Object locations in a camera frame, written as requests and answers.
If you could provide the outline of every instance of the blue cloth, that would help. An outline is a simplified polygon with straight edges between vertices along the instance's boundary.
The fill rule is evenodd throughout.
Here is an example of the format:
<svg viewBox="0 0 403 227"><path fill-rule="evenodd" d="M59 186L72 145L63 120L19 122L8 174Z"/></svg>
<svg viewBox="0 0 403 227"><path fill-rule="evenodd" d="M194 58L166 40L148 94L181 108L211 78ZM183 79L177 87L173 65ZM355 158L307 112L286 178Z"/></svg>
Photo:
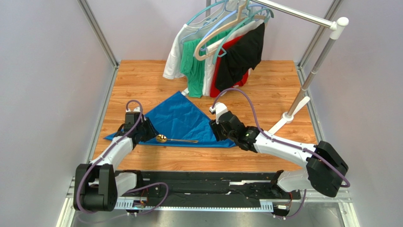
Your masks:
<svg viewBox="0 0 403 227"><path fill-rule="evenodd" d="M157 105L145 114L149 117L155 129L169 139L198 140L198 143L167 141L159 143L154 138L145 145L202 147L202 148L231 148L235 143L230 140L216 141L210 128L210 118L197 108L180 92L176 92L167 100ZM105 139L112 140L114 134Z"/></svg>

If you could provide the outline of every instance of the red shirt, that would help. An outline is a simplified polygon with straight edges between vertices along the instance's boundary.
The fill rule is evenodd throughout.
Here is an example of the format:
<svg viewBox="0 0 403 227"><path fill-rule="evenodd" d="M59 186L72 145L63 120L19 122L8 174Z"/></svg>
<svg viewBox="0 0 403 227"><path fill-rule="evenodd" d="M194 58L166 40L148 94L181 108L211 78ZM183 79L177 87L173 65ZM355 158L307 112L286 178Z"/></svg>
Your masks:
<svg viewBox="0 0 403 227"><path fill-rule="evenodd" d="M228 48L233 46L236 42L238 42L238 40L242 36L239 36L239 37L237 37L237 38L235 38L235 39L233 39L231 41L228 41L228 42L224 43L224 45L222 47L224 48L224 50L227 50ZM213 98L217 97L220 94L220 91L215 86L216 85L217 72L218 72L218 69L219 69L220 62L221 62L221 58L218 57L217 62L216 62L216 68L214 70L213 80L211 82L211 90L210 90L210 97L213 97ZM248 80L249 71L250 70L248 70L248 72L246 72L245 75L242 77L242 80L237 82L233 87L236 87L236 85L242 87L246 83L246 81Z"/></svg>

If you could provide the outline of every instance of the hanging clothes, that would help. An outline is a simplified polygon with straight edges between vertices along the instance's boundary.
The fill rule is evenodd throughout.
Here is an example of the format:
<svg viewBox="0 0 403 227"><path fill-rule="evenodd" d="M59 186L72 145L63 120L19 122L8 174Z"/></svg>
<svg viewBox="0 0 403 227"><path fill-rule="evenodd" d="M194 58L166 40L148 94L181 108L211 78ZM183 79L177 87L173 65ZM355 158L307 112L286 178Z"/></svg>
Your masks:
<svg viewBox="0 0 403 227"><path fill-rule="evenodd" d="M247 32L256 29L261 23L263 23L262 20L258 20L258 21L252 21L249 24L239 28L238 30L236 30L234 33L232 33L229 38L227 39L227 42L232 41L233 39L245 35ZM208 45L207 46L207 50L206 50L206 54L209 54L212 51L216 51L216 49L218 48L218 46L221 44L221 42L224 39L220 39L218 41L216 41L215 43ZM210 56L208 58L206 58L206 62L204 64L204 80L203 80L203 95L204 96L210 96L210 89L211 89L211 83L213 81L213 76L214 76L214 71L216 69L216 65L213 64L213 56Z"/></svg>
<svg viewBox="0 0 403 227"><path fill-rule="evenodd" d="M184 24L182 29L179 31L179 33L176 35L174 42L172 44L171 51L168 55L168 59L165 64L165 69L163 73L163 77L167 79L175 79L175 78L181 78L184 76L180 72L180 64L181 64L181 59L182 59L182 53L183 53L183 45L182 43L185 41L190 41L194 39L199 39L203 38L204 35L207 34L208 31L216 24L218 23L222 18L227 16L231 11L235 10L237 8L238 1L237 0L228 0L227 5L222 4L219 9L217 9L215 12L213 12L208 18L203 19L202 21L198 23L192 23L192 24ZM211 18L217 19L215 21L209 22ZM228 21L234 20L236 18L236 15L228 18Z"/></svg>
<svg viewBox="0 0 403 227"><path fill-rule="evenodd" d="M224 38L231 32L231 29L223 31L210 39L206 45L211 45L216 41ZM203 95L203 80L204 80L204 60L199 61L193 57L196 46L202 39L195 39L184 43L184 51L181 60L181 73L187 77L187 87L189 89L189 97L200 98ZM199 51L200 55L205 54L205 51Z"/></svg>
<svg viewBox="0 0 403 227"><path fill-rule="evenodd" d="M221 57L215 88L219 91L234 86L241 81L245 73L262 60L265 24L246 33L236 44L228 48L227 54Z"/></svg>
<svg viewBox="0 0 403 227"><path fill-rule="evenodd" d="M233 39L233 40L231 40L229 42L226 42L222 47L224 48L224 50L227 50L231 46L235 45L242 37L244 37L244 36L239 36L239 37L237 37L237 38L235 38L235 39ZM211 87L210 87L210 97L212 97L212 98L215 98L220 94L220 91L215 87L215 83L216 83L217 74L218 74L218 71L219 71L220 64L221 64L221 58L217 58L217 62L216 62L216 65L215 65L215 71L214 71L214 75L212 77L212 83L211 83ZM241 87L241 86L243 86L246 83L246 81L248 80L250 72L251 71L248 70L242 76L241 80L238 81L237 83L233 84L233 86L231 86L231 87Z"/></svg>

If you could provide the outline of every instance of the wooden floor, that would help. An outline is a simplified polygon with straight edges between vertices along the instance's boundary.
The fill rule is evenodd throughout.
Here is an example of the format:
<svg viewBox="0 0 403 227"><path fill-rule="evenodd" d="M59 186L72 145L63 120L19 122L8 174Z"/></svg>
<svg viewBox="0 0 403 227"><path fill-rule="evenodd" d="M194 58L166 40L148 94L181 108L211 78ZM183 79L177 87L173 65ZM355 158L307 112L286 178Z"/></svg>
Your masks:
<svg viewBox="0 0 403 227"><path fill-rule="evenodd" d="M162 77L165 61L122 61L98 139L94 157L110 144L103 139L124 123L125 104L139 100L147 113L176 91L184 90L186 78L169 80ZM297 72L292 61L263 61L252 72L242 90L251 98L260 126L269 130L287 111L299 89ZM208 116L213 98L189 98ZM238 92L220 98L245 125L255 125L247 100ZM304 143L316 143L306 106L276 135ZM245 171L275 172L296 170L299 166L266 154L234 148L182 148L138 145L121 162L119 169Z"/></svg>

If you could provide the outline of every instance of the white wall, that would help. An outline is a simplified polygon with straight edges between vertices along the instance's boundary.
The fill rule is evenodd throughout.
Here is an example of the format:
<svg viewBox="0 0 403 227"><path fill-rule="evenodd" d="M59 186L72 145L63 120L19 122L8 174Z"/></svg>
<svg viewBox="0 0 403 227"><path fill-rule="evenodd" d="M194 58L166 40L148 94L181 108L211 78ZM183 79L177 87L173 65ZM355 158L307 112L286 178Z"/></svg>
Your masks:
<svg viewBox="0 0 403 227"><path fill-rule="evenodd" d="M0 226L55 226L113 68L79 4L0 3Z"/></svg>
<svg viewBox="0 0 403 227"><path fill-rule="evenodd" d="M350 167L350 194L363 227L403 221L402 9L398 0L344 1L336 17L348 17L350 25L310 88L325 139Z"/></svg>
<svg viewBox="0 0 403 227"><path fill-rule="evenodd" d="M166 60L183 24L205 8L205 0L88 0L118 60ZM332 0L278 0L324 17ZM274 10L263 60L299 61L317 26Z"/></svg>

